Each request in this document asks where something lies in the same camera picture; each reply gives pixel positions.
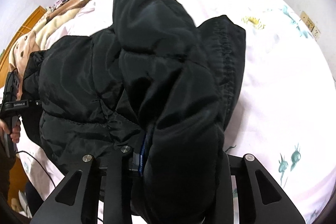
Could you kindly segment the person's left hand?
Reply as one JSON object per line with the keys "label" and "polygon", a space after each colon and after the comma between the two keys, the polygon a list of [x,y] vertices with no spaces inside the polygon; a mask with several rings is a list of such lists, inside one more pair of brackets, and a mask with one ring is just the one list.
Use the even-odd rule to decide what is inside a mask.
{"label": "person's left hand", "polygon": [[11,138],[13,143],[19,143],[21,136],[21,121],[18,120],[16,125],[12,129],[9,129],[7,124],[3,120],[0,120],[0,138],[2,143],[4,143],[5,134]]}

